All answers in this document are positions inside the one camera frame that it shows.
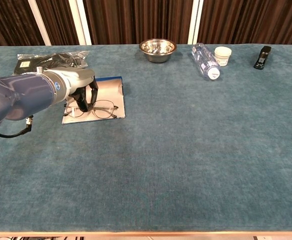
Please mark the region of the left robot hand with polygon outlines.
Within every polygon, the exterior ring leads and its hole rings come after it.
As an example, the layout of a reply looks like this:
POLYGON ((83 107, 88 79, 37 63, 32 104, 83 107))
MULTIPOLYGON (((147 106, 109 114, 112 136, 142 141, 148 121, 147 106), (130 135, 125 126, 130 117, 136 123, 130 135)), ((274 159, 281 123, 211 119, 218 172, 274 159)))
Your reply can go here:
POLYGON ((57 67, 43 71, 42 75, 52 84, 52 105, 71 97, 83 113, 93 109, 98 96, 98 85, 92 69, 57 67))

